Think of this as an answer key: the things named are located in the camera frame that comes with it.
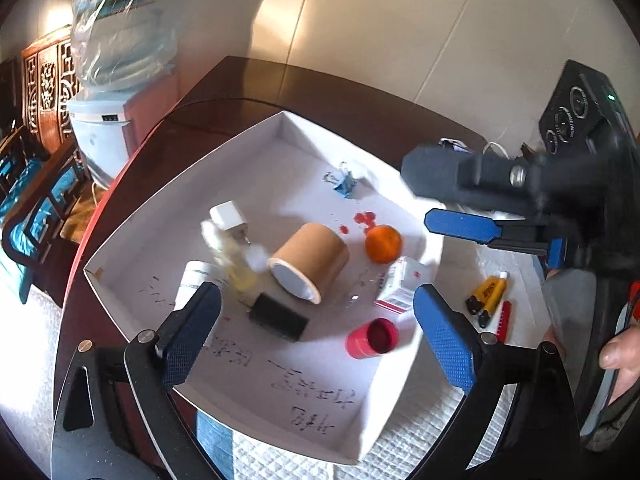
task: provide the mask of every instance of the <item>gray fabric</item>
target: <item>gray fabric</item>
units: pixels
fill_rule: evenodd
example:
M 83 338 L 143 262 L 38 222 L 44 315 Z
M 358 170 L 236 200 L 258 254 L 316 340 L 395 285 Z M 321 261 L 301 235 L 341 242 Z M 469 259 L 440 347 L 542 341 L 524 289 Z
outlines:
M 564 368 L 575 393 L 591 338 L 596 277 L 586 270 L 568 269 L 546 280 L 542 295 L 558 342 L 566 350 Z
M 587 444 L 587 449 L 595 452 L 602 452 L 609 449 L 613 441 L 616 439 L 620 430 L 622 430 L 628 418 L 633 413 L 638 399 L 629 404 L 616 418 L 602 424 L 593 435 L 591 441 Z

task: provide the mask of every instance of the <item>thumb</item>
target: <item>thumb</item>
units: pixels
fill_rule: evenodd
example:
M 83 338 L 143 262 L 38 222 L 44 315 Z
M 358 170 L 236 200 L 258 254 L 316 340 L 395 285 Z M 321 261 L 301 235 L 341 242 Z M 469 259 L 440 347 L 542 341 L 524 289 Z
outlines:
M 631 326 L 615 336 L 600 351 L 600 367 L 640 369 L 640 327 Z

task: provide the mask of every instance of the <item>clear bottle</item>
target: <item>clear bottle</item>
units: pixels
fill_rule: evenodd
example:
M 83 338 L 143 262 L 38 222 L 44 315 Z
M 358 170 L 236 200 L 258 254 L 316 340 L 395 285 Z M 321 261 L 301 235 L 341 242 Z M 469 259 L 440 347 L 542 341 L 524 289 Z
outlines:
M 260 294 L 260 275 L 247 263 L 246 248 L 210 220 L 201 222 L 200 227 L 202 238 L 211 249 L 216 264 L 225 270 L 229 285 L 238 293 L 238 299 L 243 304 L 253 304 Z

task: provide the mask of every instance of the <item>plastic bag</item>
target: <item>plastic bag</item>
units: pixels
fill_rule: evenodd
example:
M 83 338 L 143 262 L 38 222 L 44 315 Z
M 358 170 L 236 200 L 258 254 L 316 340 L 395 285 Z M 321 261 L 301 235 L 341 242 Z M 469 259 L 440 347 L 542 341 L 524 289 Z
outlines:
M 127 89 L 175 57 L 176 0 L 72 0 L 71 49 L 89 92 Z

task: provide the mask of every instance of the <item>black eraser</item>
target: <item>black eraser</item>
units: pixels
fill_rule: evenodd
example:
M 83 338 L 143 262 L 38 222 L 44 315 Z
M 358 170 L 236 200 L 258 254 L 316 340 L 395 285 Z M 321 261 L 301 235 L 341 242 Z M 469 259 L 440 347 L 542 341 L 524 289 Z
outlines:
M 249 320 L 287 341 L 296 342 L 305 331 L 309 320 L 290 308 L 261 294 L 249 311 Z

